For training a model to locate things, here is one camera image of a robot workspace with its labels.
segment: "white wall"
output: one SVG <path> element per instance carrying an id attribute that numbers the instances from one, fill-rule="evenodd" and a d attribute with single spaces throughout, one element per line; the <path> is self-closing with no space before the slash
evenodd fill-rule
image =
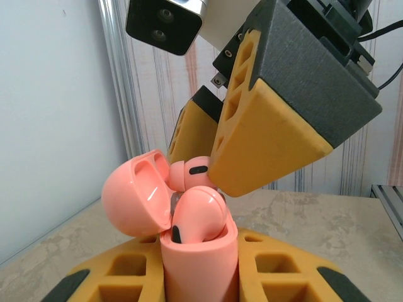
<path id="1" fill-rule="evenodd" d="M 97 1 L 0 9 L 0 263 L 100 197 L 126 159 Z"/>

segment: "earbud case lid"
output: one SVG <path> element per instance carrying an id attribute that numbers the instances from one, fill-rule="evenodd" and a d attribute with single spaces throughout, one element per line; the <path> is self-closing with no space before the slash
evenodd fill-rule
<path id="1" fill-rule="evenodd" d="M 102 203 L 111 223 L 122 233 L 138 237 L 171 228 L 169 163 L 160 150 L 134 157 L 106 180 Z"/>

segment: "camera lens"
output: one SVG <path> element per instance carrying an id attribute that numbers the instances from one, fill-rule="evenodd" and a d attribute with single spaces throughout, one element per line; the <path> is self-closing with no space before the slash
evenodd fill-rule
<path id="1" fill-rule="evenodd" d="M 158 42 L 166 41 L 166 35 L 161 30 L 154 30 L 154 31 L 152 31 L 151 35 L 155 41 L 158 41 Z"/>
<path id="2" fill-rule="evenodd" d="M 158 18 L 165 23 L 172 23 L 174 21 L 174 15 L 167 9 L 160 9 Z"/>

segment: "metal screw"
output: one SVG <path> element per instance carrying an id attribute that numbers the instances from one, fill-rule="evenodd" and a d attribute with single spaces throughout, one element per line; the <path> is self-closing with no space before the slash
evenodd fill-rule
<path id="1" fill-rule="evenodd" d="M 229 50 L 226 50 L 224 52 L 224 54 L 228 57 L 228 58 L 232 58 L 232 52 L 230 52 Z"/>

